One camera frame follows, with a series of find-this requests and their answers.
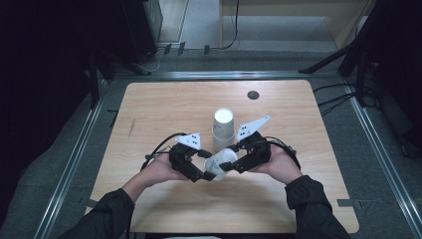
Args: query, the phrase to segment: cable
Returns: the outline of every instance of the cable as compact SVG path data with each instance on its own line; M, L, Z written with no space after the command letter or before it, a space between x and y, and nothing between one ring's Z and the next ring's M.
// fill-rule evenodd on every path
M350 100L350 99L351 99L351 98L353 98L353 97L354 97L354 96L349 96L349 97L347 97L346 99L343 99L341 102L339 102L339 103L335 104L334 106L332 106L332 107L330 107L330 108L328 108L328 109L326 109L326 110L322 111L322 112L320 113L320 114L321 114L321 116L323 117L323 116L325 116L326 114L328 114L328 113L332 112L332 110L334 110L334 108L336 108L336 107L338 107L339 105L341 105L341 104L345 103L346 101Z
M282 150L284 150L285 153L287 153L288 156L292 158L292 160L295 162L295 164L298 166L298 168L301 169L301 165L299 164L299 161L296 158L296 151L291 146L283 143L281 140L279 140L276 137L265 136L265 138L271 138L274 141L259 140L259 141L252 142L251 144L249 144L249 146L253 146L255 144L258 145L258 144L262 144L262 143L267 143L267 144L275 145L275 146L281 148Z
M326 88L333 88L333 87L340 87L340 86L352 86L352 87L355 87L355 86L356 86L356 84L342 83L342 84L328 85L328 86L324 86L324 87L316 88L315 90L313 90L313 92L315 93L315 92L317 92L317 91L319 91L319 90L322 90L322 89L326 89Z
M156 158L158 155L163 154L163 153L170 153L170 151L166 151L168 148L170 148L170 149L171 149L171 146L167 146L167 147L165 147L165 148L160 149L159 151L157 151L157 152L155 153L155 155L147 154L147 155L145 156L145 159L149 159L150 157L151 157L151 158Z
M161 147L165 144L165 143L167 143L169 140L171 140L172 138L174 138L174 137L176 137L176 136L185 136L185 135L187 135L186 133L184 133L184 132L177 132L177 133L174 133L174 134L172 134L172 135L170 135L169 137L167 137L163 142L161 142L159 145L158 145L158 147L156 147L155 148L155 150L149 155L149 157L147 157L146 158L146 161L145 161L145 163L142 165L142 167L140 168L140 170L144 170L147 166L148 166L148 163L153 159L153 157L157 154L157 152L161 149Z
M140 68L140 69L142 69L142 70L144 70L144 71L146 71L146 72L150 72L150 73L152 73L152 72L155 72L156 70L158 70L159 69L159 67L160 67L160 62L159 62L159 59L158 59L158 57L157 57L157 54L159 53L159 52L161 52L161 51L163 51L164 49L160 49L160 50L158 50L155 54L154 54L154 57L155 57L155 61L157 62L157 66L154 68L154 69L152 69L152 70L149 70L149 69L147 69L147 68L144 68L142 65L143 64L145 64L147 61L149 61L150 60L150 58L148 58L147 60L145 60L143 63L141 63L141 64L137 64L136 66L138 67L138 68Z
M323 106L323 105L326 105L326 104L328 104L328 103L335 102L335 101L340 100L340 99L345 98L345 97L347 97L347 98L349 98L349 97L354 97L354 93L344 94L344 95L342 95L342 96L336 97L336 98L331 99L331 100L328 100L328 101L326 101L326 102L319 103L319 104L318 104L318 106L319 106L319 107L321 107L321 106Z
M237 4L236 4L236 21L235 21L236 22L236 24L235 24L235 30L236 30L236 32L235 32L235 38L233 39L232 43L230 43L230 45L228 45L226 47L223 47L221 50L227 50L227 49L231 48L232 45L233 45L233 43L236 42L237 35L238 35L239 1L240 0L237 0Z

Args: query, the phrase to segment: black cable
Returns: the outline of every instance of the black cable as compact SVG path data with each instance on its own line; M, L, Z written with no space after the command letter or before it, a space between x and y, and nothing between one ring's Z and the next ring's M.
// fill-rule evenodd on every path
M316 88L315 90L313 90L313 92L315 93L315 92L317 92L319 90L322 90L322 89L333 88L333 87L340 87L340 86L352 86L352 87L355 87L356 84L342 83L342 84L328 85L328 86L323 86L323 87L320 87L320 88Z
M161 147L167 143L169 140L171 140L172 138L176 137L176 136L185 136L187 135L184 132L177 132L174 133L172 135L170 135L169 137L167 137L161 144L158 145L158 147L155 148L155 150L149 155L149 157L146 159L145 163L142 165L142 167L140 168L140 170L144 170L147 166L148 163L153 159L153 157L155 156L155 154L161 149Z
M271 138L274 139L276 141L266 141L266 140L259 140L259 141L254 141L252 142L250 145L254 145L254 144L261 144L261 143L268 143L268 144L272 144L275 145L279 148L281 148L282 150L285 151L285 153L294 161L294 163L298 166L299 169L301 169L301 165L299 164L298 159L296 158L296 151L294 149L292 149L291 146L283 143L281 140L279 140L276 137L272 137L272 136L266 136L266 138Z
M338 100L340 100L340 99L343 99L343 98L345 98L345 97L347 97L347 98L349 98L349 97L354 97L354 93L344 94L344 95L342 95L342 96L336 97L336 98L331 99L331 100L328 100L328 101L326 101L326 102L319 103L319 104L318 104L318 106L320 107L320 106L326 105L326 104L328 104L328 103L332 103L332 102L338 101Z
M236 32L235 32L235 38L233 39L233 42L230 43L230 45L228 45L226 47L223 47L221 50L227 50L227 49L231 48L232 45L236 42L237 35L238 35L238 23L237 23L237 20L238 20L238 16L239 16L239 1L240 0L237 0L237 4L236 4L236 20L235 20L235 23L236 23L235 24L235 30L236 30Z
M339 105L343 104L344 102L346 102L346 101L350 100L350 99L351 99L351 98L353 98L353 97L354 97L354 94L353 94L353 95L351 95L351 96L349 96L349 97L347 97L346 99L343 99L341 102L339 102L339 103L335 104L334 106L332 106L332 107L330 107L330 108L328 108L328 109L326 109L326 110L322 111L322 112L320 113L320 114L321 114L321 116L323 117L323 116L325 116L326 114L328 114L328 113L332 112L332 110L334 110L334 108L338 107Z

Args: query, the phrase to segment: white paper cup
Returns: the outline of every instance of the white paper cup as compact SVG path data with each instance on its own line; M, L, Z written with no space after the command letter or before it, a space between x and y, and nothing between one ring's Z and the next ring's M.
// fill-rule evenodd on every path
M216 174L214 181L220 181L226 176L227 172L221 169L220 164L224 162L234 162L238 159L236 152L230 148L224 148L218 153L205 160L205 171Z
M226 108L219 109L214 114L213 133L221 139L228 139L235 133L234 116Z
M235 139L236 139L236 135L233 132L232 136L226 139L222 139L217 137L217 135L215 135L214 133L214 128L212 129L212 144L213 144L213 149L214 152L219 152L221 150L223 150L223 148L225 148L226 146L230 146L235 144Z

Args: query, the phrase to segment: white mount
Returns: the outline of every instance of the white mount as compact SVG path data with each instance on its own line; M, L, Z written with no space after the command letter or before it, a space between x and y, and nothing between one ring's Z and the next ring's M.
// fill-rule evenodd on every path
M198 132L185 136L179 136L176 138L176 141L197 150L201 149L201 135Z
M238 141L252 135L256 132L262 125L264 125L268 120L270 120L270 116L266 116L262 119L257 119L254 121L247 122L245 124L240 124L238 129L238 134L236 139Z

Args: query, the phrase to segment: metal bar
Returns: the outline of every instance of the metal bar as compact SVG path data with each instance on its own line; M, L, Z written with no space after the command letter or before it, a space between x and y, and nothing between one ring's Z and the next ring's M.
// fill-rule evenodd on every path
M297 71L269 71L269 72L164 72L154 73L150 76L136 76L130 72L117 72L119 79L132 79L134 81L258 81L258 80L295 80L307 78L338 78L336 71L320 71L314 74L298 74Z
M353 89L352 87L346 87L346 91L351 93ZM362 124L363 130L365 131L372 148L374 149L379 165L381 166L394 196L403 211L410 230L415 238L422 238L422 219L416 203L412 199L399 173L395 169L394 163L389 157L388 152L378 136L366 109L361 108L356 99L352 99L351 104L360 123Z
M107 88L108 88L108 84L106 83L105 80L103 80L102 81L103 92L106 92ZM56 221L57 215L59 214L60 208L62 207L63 201L65 200L66 194L72 183L72 179L74 178L75 172L78 168L78 165L81 160L87 141L90 137L94 124L99 115L100 109L103 104L103 99L104 97L100 97L96 107L90 110L88 118L78 137L78 140L71 153L71 156L68 160L65 170L62 173L62 177L60 178L59 183L56 186L56 189L52 197L50 198L46 212L44 213L43 219L41 220L41 223L38 226L37 232L34 236L34 238L36 239L48 238L50 235L50 232Z

